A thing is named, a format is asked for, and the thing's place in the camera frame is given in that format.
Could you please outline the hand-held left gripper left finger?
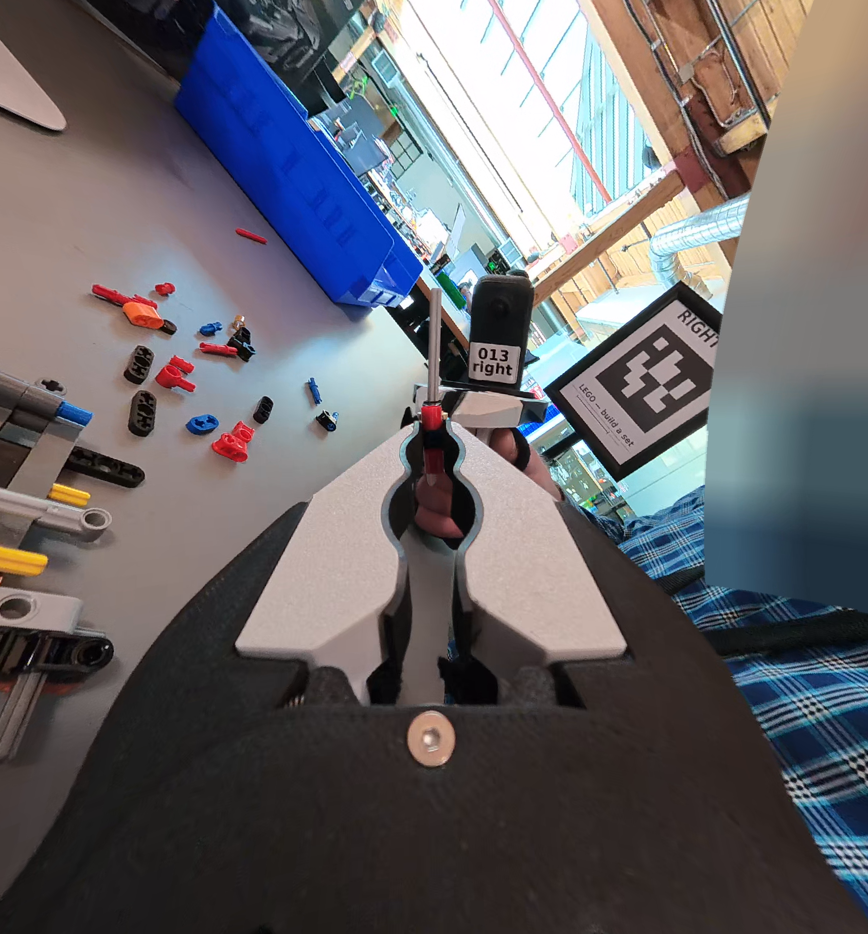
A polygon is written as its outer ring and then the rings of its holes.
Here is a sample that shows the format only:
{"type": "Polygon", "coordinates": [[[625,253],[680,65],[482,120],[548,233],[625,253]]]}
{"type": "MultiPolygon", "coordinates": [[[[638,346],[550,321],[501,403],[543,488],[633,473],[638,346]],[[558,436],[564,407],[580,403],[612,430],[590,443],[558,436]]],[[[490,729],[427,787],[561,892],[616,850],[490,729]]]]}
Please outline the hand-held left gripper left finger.
{"type": "Polygon", "coordinates": [[[333,668],[358,701],[397,702],[411,634],[400,493],[420,438],[402,428],[313,495],[236,639],[241,657],[333,668]]]}

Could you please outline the person's right forearm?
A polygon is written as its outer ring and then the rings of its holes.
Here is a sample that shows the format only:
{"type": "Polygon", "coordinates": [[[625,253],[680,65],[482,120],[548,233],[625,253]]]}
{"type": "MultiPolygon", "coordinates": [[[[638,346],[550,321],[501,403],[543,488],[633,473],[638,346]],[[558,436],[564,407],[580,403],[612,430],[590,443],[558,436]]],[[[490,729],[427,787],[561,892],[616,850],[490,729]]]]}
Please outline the person's right forearm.
{"type": "Polygon", "coordinates": [[[621,523],[581,507],[599,531],[653,580],[675,595],[705,576],[705,485],[655,514],[621,523]]]}

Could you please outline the person's right hand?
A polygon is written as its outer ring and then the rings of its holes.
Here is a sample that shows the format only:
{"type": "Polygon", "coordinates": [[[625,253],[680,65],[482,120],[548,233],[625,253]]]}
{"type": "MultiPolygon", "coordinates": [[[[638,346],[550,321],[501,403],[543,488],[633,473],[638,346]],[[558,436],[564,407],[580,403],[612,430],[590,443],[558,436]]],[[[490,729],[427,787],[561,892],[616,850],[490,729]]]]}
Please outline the person's right hand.
{"type": "Polygon", "coordinates": [[[445,542],[462,541],[474,524],[470,494],[447,473],[424,474],[415,487],[415,502],[419,529],[445,542]]]}

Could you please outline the plain blue storage bin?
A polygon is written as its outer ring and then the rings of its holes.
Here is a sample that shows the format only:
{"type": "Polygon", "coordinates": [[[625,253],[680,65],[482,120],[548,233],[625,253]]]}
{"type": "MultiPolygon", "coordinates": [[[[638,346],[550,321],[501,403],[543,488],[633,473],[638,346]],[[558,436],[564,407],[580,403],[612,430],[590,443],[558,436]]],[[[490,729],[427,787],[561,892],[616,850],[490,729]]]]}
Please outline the plain blue storage bin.
{"type": "Polygon", "coordinates": [[[219,6],[174,106],[331,302],[408,296],[421,260],[219,6]]]}

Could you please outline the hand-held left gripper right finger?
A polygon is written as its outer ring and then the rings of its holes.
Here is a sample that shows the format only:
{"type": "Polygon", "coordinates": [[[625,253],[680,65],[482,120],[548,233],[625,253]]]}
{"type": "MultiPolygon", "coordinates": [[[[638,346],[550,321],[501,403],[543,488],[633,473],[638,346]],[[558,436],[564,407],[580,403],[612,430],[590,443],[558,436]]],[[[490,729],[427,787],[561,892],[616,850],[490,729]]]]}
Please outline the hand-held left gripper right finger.
{"type": "Polygon", "coordinates": [[[472,504],[454,573],[451,682],[510,683],[523,668],[618,660],[628,646],[557,501],[451,423],[455,501],[472,504]]]}

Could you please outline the silver ventilation duct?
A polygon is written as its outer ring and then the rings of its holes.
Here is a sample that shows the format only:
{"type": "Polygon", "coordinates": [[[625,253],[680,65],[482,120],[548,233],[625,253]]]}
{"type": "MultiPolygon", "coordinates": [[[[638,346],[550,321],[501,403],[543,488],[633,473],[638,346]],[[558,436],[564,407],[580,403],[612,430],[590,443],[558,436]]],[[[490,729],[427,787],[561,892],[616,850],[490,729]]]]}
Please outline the silver ventilation duct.
{"type": "Polygon", "coordinates": [[[680,252],[737,239],[742,232],[750,193],[743,194],[696,216],[662,227],[649,242],[651,271],[662,286],[684,281],[680,252]]]}

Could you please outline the person's blue plaid shirt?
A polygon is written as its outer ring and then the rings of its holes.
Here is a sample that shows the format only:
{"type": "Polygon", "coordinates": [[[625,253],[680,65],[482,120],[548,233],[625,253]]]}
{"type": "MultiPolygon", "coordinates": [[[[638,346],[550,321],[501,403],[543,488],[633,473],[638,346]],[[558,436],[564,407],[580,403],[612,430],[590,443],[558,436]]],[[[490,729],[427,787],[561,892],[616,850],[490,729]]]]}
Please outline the person's blue plaid shirt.
{"type": "Polygon", "coordinates": [[[868,643],[727,664],[817,848],[868,918],[868,643]]]}

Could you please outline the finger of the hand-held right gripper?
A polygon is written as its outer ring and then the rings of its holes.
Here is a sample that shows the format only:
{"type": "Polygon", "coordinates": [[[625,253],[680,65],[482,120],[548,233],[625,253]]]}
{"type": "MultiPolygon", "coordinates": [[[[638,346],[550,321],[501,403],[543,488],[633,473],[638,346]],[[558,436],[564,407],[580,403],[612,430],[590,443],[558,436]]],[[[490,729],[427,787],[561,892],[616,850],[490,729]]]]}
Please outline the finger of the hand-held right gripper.
{"type": "Polygon", "coordinates": [[[521,398],[492,391],[447,391],[444,412],[468,431],[516,428],[521,421],[521,398]]]}

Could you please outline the large lego technic chassis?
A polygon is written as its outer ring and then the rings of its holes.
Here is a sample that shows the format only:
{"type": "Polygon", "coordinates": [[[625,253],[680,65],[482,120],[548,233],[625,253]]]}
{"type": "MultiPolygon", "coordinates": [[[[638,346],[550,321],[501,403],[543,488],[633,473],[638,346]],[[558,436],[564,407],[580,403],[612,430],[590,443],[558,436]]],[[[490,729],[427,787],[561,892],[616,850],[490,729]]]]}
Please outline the large lego technic chassis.
{"type": "Polygon", "coordinates": [[[30,383],[0,368],[0,764],[13,759],[48,683],[76,685],[104,669],[114,647],[82,624],[82,601],[31,590],[46,555],[24,549],[33,532],[94,543],[113,518],[90,494],[59,482],[65,472],[123,488],[143,484],[142,468],[79,442],[93,414],[69,403],[54,380],[30,383]]]}

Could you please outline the red ceiling pipe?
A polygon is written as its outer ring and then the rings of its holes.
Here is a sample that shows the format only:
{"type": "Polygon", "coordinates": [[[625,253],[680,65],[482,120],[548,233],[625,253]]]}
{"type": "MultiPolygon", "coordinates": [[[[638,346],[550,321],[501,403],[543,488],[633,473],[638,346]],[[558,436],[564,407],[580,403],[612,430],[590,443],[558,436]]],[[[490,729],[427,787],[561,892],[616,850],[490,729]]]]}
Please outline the red ceiling pipe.
{"type": "Polygon", "coordinates": [[[501,69],[519,63],[529,86],[521,97],[523,107],[532,95],[549,113],[539,134],[555,128],[566,142],[559,163],[570,162],[571,182],[579,187],[575,202],[585,213],[595,213],[612,202],[603,181],[603,146],[595,141],[595,129],[606,109],[605,64],[596,63],[599,52],[586,11],[580,2],[488,2],[487,25],[497,27],[509,41],[510,53],[501,69]]]}

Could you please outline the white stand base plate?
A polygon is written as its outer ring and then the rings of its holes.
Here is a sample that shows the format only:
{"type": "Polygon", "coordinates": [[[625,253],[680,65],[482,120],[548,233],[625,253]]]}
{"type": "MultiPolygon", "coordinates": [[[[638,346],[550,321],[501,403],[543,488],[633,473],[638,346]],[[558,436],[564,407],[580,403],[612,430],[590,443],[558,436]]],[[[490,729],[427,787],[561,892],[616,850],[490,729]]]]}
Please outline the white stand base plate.
{"type": "Polygon", "coordinates": [[[0,109],[51,132],[67,128],[61,110],[1,40],[0,109]]]}

